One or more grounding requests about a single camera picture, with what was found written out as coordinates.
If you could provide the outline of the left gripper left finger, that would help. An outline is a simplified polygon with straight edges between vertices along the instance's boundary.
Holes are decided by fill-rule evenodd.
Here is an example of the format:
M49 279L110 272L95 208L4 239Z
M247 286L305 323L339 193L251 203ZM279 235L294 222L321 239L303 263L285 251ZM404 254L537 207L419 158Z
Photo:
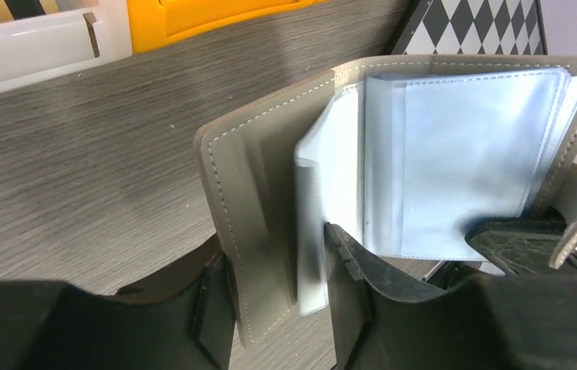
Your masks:
M113 295L0 281L0 369L226 369L234 328L216 237Z

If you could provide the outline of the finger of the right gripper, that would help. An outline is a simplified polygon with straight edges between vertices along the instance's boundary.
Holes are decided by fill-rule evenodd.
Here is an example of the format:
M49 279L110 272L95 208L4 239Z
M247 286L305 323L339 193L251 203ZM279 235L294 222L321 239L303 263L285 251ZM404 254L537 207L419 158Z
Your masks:
M577 274L577 251L564 264L548 266L565 222L550 208L544 219L488 221L469 232L467 243L507 274Z

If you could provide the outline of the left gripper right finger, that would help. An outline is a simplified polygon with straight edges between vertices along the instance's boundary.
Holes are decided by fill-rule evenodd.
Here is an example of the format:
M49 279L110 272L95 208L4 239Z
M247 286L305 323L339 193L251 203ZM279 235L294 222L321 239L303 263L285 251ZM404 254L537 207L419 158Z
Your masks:
M475 274L442 290L325 227L340 369L577 369L577 275Z

